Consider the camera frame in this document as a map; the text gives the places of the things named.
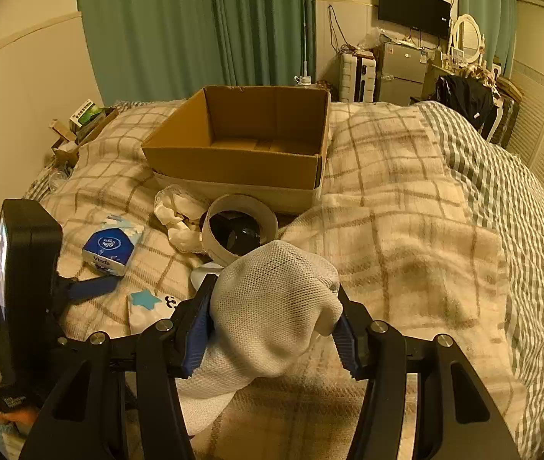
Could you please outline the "narrow green curtain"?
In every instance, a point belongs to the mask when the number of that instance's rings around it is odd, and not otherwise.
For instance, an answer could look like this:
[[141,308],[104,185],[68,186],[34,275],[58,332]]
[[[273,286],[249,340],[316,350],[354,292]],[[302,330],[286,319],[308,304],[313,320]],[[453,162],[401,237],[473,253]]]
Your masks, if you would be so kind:
[[512,70],[517,25],[516,0],[459,0],[459,13],[469,13],[485,36],[485,60],[488,66],[497,57],[501,72]]

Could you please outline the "crumpled white cloth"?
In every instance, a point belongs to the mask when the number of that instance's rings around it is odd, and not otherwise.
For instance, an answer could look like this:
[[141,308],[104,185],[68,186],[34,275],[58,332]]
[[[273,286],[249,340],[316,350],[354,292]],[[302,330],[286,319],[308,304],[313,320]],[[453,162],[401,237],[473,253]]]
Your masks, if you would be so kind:
[[154,199],[155,217],[166,227],[169,243],[180,253],[202,255],[202,217],[211,202],[196,193],[170,185],[160,190]]

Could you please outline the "beige plaid blanket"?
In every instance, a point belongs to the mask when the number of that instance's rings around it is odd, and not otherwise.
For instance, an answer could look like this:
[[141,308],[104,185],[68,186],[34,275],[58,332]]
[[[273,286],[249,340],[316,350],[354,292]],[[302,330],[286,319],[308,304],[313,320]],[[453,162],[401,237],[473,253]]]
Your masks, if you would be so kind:
[[[154,215],[157,182],[141,143],[174,109],[152,103],[116,117],[56,189],[42,173],[28,189],[60,222],[59,271],[87,278],[81,248],[110,214],[144,234],[118,289],[68,309],[70,337],[128,331],[129,294],[192,295],[200,265],[168,241]],[[477,227],[439,145],[413,108],[336,107],[320,202],[281,239],[331,262],[348,296],[404,334],[452,335],[484,381],[510,429],[526,408],[505,337],[509,293],[501,239]],[[200,459],[342,459],[357,423],[364,384],[342,368],[333,341],[300,342],[292,365],[271,376],[206,362],[179,385]]]

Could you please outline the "blue star tissue pack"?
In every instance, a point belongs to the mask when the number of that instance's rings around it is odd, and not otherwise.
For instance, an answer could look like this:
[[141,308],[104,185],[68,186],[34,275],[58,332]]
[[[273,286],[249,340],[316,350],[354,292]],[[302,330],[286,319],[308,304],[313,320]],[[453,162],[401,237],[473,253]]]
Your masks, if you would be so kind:
[[142,334],[159,320],[170,319],[179,304],[180,300],[176,297],[157,297],[148,290],[129,294],[129,333]]

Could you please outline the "small cluttered cardboard box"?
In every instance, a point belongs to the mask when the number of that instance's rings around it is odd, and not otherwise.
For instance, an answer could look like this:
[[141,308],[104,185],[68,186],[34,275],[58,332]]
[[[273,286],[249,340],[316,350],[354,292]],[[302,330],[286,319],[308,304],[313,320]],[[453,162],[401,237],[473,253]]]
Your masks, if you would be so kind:
[[118,109],[116,107],[107,107],[87,125],[72,132],[72,139],[59,135],[57,141],[51,146],[54,156],[53,165],[55,167],[74,167],[79,160],[79,150],[87,143],[94,141],[102,133],[104,127],[115,120],[117,116]]

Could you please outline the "white tape roll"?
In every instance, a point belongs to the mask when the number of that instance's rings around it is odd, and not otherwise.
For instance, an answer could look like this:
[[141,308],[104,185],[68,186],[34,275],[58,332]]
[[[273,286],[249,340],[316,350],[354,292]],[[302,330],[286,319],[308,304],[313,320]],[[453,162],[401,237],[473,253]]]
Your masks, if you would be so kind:
[[227,194],[214,200],[200,224],[203,250],[221,266],[273,241],[278,232],[273,211],[244,194]]

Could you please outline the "black wall television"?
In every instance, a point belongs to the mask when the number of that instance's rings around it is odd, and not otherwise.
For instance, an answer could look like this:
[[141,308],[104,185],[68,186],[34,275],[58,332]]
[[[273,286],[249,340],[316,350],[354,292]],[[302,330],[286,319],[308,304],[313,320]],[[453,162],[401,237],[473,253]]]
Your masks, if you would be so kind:
[[444,0],[378,0],[378,19],[447,39],[451,8]]

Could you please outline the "white knit sock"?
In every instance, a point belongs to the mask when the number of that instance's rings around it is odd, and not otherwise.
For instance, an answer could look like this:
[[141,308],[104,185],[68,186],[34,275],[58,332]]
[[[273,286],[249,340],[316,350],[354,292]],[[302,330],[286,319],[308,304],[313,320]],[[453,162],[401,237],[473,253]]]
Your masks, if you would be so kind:
[[215,333],[202,364],[177,382],[189,435],[209,427],[234,394],[284,374],[342,315],[339,272],[320,255],[275,240],[222,270],[210,304]]

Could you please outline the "white pole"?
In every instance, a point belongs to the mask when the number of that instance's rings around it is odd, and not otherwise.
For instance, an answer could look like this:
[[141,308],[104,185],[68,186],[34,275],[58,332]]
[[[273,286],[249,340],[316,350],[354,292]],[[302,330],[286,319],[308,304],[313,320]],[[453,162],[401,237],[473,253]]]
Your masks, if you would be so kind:
[[311,85],[310,73],[308,73],[308,31],[306,0],[301,0],[301,69],[300,73],[294,77],[294,81],[299,87],[309,87]]

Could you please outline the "white suitcase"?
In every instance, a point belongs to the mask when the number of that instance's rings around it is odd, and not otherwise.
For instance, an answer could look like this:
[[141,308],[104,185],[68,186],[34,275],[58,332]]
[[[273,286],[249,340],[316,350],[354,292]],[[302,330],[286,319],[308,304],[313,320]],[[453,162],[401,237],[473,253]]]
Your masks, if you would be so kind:
[[348,103],[373,103],[376,60],[360,55],[342,54],[339,64],[339,100]]

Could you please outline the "grey checked bed sheet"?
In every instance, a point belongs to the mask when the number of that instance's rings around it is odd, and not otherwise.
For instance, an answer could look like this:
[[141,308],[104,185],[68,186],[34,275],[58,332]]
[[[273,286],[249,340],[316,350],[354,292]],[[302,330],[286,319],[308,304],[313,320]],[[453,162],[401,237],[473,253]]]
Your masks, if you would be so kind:
[[516,155],[486,141],[458,112],[419,102],[472,221],[501,237],[510,293],[506,334],[511,368],[526,387],[526,408],[515,433],[521,457],[544,454],[544,190]]

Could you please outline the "silver mini fridge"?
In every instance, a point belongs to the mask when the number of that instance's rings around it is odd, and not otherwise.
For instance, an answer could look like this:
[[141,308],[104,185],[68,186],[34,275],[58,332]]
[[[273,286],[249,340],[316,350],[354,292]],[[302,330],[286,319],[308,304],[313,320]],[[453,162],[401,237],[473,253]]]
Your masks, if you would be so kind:
[[404,45],[385,43],[378,49],[375,99],[408,106],[422,96],[427,55]]

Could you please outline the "large green curtain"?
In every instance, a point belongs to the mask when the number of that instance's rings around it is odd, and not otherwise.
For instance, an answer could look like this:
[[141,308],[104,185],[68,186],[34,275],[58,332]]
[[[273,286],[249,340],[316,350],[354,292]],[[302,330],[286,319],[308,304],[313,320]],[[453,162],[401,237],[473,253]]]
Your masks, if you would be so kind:
[[[189,98],[207,85],[292,85],[301,0],[77,0],[103,100]],[[316,64],[306,0],[308,73]]]

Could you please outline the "white oval vanity mirror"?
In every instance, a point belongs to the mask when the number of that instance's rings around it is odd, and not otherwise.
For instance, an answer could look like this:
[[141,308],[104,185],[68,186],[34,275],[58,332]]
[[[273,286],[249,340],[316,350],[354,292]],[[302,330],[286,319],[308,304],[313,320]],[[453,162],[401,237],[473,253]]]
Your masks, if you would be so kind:
[[457,66],[481,64],[485,52],[485,36],[476,19],[469,13],[459,16],[451,28],[449,55]]

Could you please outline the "green white packet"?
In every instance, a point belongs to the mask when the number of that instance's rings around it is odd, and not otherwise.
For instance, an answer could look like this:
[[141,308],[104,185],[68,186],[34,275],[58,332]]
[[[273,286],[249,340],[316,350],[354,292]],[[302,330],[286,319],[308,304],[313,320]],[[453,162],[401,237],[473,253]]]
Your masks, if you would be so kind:
[[97,106],[91,99],[88,99],[72,113],[69,118],[70,125],[75,129],[81,129],[103,112],[102,107]]

